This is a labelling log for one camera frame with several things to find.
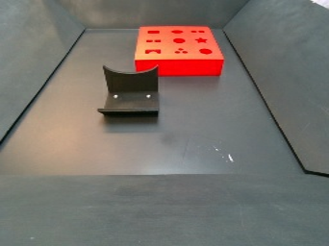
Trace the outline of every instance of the circular hole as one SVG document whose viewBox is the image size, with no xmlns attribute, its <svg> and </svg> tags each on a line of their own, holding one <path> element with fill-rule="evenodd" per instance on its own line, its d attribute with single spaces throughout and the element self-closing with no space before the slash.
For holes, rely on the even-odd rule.
<svg viewBox="0 0 329 246">
<path fill-rule="evenodd" d="M 182 30 L 174 30 L 174 31 L 171 31 L 171 33 L 174 33 L 174 34 L 182 34 Z"/>
<path fill-rule="evenodd" d="M 201 49 L 201 53 L 209 55 L 213 51 L 210 49 Z"/>
<path fill-rule="evenodd" d="M 174 39 L 174 42 L 175 42 L 175 43 L 183 43 L 183 42 L 185 42 L 185 39 L 183 39 L 183 38 L 175 38 L 175 39 Z"/>
</svg>

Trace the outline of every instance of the black curved holder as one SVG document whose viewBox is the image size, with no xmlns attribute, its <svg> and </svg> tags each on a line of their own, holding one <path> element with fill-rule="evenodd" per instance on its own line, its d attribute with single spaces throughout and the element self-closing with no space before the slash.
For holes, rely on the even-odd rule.
<svg viewBox="0 0 329 246">
<path fill-rule="evenodd" d="M 139 73 L 122 73 L 103 66 L 108 98 L 103 114 L 158 113 L 158 67 Z"/>
</svg>

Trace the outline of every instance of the red foam block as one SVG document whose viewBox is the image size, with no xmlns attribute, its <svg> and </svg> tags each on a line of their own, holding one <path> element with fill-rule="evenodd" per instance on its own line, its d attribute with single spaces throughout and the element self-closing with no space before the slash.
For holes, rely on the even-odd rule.
<svg viewBox="0 0 329 246">
<path fill-rule="evenodd" d="M 149 26 L 139 29 L 136 71 L 158 65 L 159 76 L 218 76 L 223 56 L 205 26 Z"/>
</svg>

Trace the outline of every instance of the gray wall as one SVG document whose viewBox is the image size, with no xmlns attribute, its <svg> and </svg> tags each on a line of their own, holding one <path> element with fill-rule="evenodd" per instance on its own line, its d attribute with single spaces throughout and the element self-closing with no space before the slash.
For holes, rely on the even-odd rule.
<svg viewBox="0 0 329 246">
<path fill-rule="evenodd" d="M 247 0 L 58 0 L 87 28 L 209 25 L 222 28 Z"/>
<path fill-rule="evenodd" d="M 225 33 L 305 168 L 329 174 L 329 11 L 251 0 Z"/>
<path fill-rule="evenodd" d="M 56 2 L 0 0 L 0 140 L 82 32 Z"/>
</svg>

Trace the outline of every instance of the black stand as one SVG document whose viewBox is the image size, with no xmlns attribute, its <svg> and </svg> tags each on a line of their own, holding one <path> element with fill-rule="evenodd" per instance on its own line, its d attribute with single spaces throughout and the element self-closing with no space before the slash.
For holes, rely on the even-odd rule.
<svg viewBox="0 0 329 246">
<path fill-rule="evenodd" d="M 158 67 L 140 73 L 120 73 L 103 66 L 108 98 L 103 114 L 158 114 Z"/>
</svg>

